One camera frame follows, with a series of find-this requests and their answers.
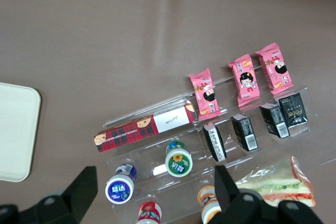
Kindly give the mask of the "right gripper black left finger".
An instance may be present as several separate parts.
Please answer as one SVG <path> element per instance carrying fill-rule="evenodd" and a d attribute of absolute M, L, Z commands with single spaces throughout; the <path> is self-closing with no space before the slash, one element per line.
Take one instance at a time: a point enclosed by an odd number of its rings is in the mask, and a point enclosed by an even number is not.
<path fill-rule="evenodd" d="M 19 222 L 80 223 L 97 193 L 97 169 L 87 166 L 60 195 L 45 197 L 21 212 Z"/>

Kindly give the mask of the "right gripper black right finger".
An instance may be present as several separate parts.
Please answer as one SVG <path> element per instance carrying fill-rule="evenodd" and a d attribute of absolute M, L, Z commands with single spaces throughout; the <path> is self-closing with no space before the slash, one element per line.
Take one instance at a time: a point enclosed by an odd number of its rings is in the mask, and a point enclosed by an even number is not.
<path fill-rule="evenodd" d="M 273 207 L 256 191 L 238 189 L 224 165 L 215 167 L 215 194 L 222 211 L 210 223 L 322 223 L 299 201 L 285 200 Z"/>

